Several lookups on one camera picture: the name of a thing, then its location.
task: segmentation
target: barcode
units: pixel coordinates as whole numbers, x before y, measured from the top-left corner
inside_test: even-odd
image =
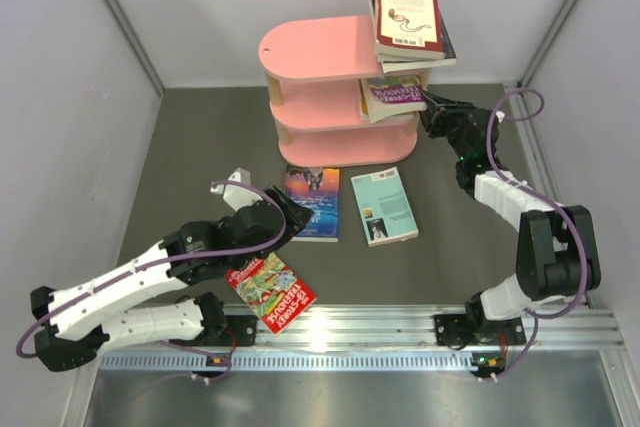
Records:
[[[393,42],[395,44],[418,45],[418,43],[415,40],[409,40],[409,39],[393,39]]]
[[[382,180],[382,179],[388,179],[389,177],[393,177],[394,175],[396,175],[396,171],[395,170],[385,170],[384,172],[380,172],[378,174],[374,174],[372,179],[375,180]]]

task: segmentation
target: bookshelf shelf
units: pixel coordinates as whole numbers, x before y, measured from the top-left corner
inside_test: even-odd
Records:
[[[415,126],[411,132],[402,126],[292,132],[288,143],[280,142],[280,152],[290,164],[306,167],[384,164],[407,157],[417,139]]]
[[[271,104],[271,114],[282,127],[305,132],[375,128],[411,122],[411,114],[394,116],[374,124],[363,122],[360,120],[358,88],[357,80],[283,83],[282,95],[286,102],[280,106]]]
[[[418,115],[360,120],[357,79],[384,75],[368,15],[288,22],[260,42],[280,152],[302,167],[397,162],[417,141]],[[430,70],[421,73],[426,88]]]
[[[382,76],[368,15],[300,20],[279,25],[260,42],[269,75],[288,82]]]

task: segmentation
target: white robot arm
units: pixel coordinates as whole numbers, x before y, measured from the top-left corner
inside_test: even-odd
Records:
[[[526,184],[495,156],[498,129],[491,111],[428,91],[422,91],[422,95],[427,105],[420,113],[423,127],[430,137],[444,137],[453,148],[458,157],[456,179],[460,188],[518,231],[515,274],[474,295],[465,305],[465,325],[461,328],[479,343],[495,341],[501,325],[512,325],[509,321],[526,310],[581,291],[583,265],[576,236],[567,230],[563,217],[575,226],[580,248],[584,248],[585,290],[597,288],[600,265],[589,211],[542,200],[544,196],[521,188]],[[497,112],[496,117],[502,120],[504,114]]]
[[[34,316],[49,317],[34,337],[38,358],[50,370],[63,371],[133,344],[167,339],[214,343],[227,323],[222,304],[211,293],[169,306],[133,307],[265,258],[313,215],[273,186],[265,190],[268,199],[262,199],[246,187],[249,175],[242,169],[229,180],[230,185],[212,192],[223,194],[236,211],[232,216],[185,224],[139,257],[84,284],[34,290]]]

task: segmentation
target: book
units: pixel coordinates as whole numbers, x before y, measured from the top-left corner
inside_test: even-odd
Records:
[[[420,93],[420,77],[417,75],[362,79],[360,86],[371,122],[427,107]]]
[[[381,59],[380,64],[382,66],[382,72],[385,74],[391,74],[395,72],[410,71],[410,70],[424,70],[431,69],[433,67],[446,67],[448,65],[455,65],[457,57],[456,51],[453,48],[451,37],[447,31],[447,26],[444,23],[442,14],[440,15],[440,25],[442,25],[442,44],[444,46],[444,58],[440,60],[420,60],[420,59]]]
[[[371,123],[371,119],[369,118],[369,107],[367,106],[367,99],[364,97],[364,93],[362,91],[362,82],[358,82],[358,108],[360,114],[360,120],[363,122]],[[389,117],[393,123],[403,124],[408,122],[413,117],[413,114],[398,114],[392,117]]]
[[[397,167],[351,178],[369,246],[418,236]]]
[[[439,12],[438,0],[376,0],[376,54],[443,59]]]
[[[274,334],[279,334],[316,300],[316,295],[276,254],[229,270],[227,283]]]
[[[292,240],[337,242],[340,169],[288,165],[284,188],[294,202],[313,210],[307,226]]]
[[[374,31],[375,31],[375,10],[376,10],[376,0],[369,0],[369,11],[371,13],[371,18],[373,20]],[[385,74],[393,73],[393,72],[401,72],[401,71],[411,71],[411,70],[424,70],[430,69],[432,67],[446,67],[448,65],[455,65],[457,56],[456,51],[453,48],[453,42],[451,41],[451,36],[449,35],[449,31],[447,30],[447,26],[444,23],[444,19],[442,18],[442,12],[438,11],[438,15],[440,16],[440,25],[442,31],[442,45],[444,49],[444,58],[440,60],[425,60],[419,58],[411,58],[399,55],[385,55],[385,54],[377,54],[378,60],[380,61],[380,65],[382,66],[382,72]]]

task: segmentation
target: red book cover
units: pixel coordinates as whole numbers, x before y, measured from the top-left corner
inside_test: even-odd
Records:
[[[274,334],[317,298],[276,254],[252,260],[244,270],[229,270],[224,278]]]
[[[377,0],[376,38],[383,45],[444,53],[438,0]]]

